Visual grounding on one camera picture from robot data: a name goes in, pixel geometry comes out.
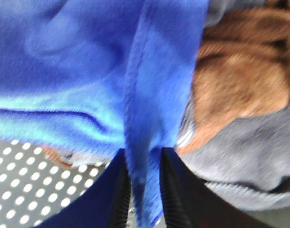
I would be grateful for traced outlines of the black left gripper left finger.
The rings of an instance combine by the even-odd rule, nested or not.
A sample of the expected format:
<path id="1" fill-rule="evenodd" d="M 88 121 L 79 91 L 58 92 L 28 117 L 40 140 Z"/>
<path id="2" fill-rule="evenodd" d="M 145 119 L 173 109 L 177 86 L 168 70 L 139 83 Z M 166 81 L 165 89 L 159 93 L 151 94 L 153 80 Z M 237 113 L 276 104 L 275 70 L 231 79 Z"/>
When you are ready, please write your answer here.
<path id="1" fill-rule="evenodd" d="M 121 149 L 84 194 L 37 227 L 124 228 L 130 197 L 131 182 Z"/>

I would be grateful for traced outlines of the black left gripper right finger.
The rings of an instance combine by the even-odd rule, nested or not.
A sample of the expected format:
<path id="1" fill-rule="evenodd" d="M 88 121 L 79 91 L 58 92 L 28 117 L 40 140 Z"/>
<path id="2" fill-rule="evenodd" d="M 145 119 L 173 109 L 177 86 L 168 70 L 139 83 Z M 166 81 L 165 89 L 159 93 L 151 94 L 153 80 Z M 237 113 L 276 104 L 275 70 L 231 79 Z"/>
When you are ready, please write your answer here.
<path id="1" fill-rule="evenodd" d="M 207 188 L 172 148 L 163 148 L 160 189 L 168 228 L 266 228 Z"/>

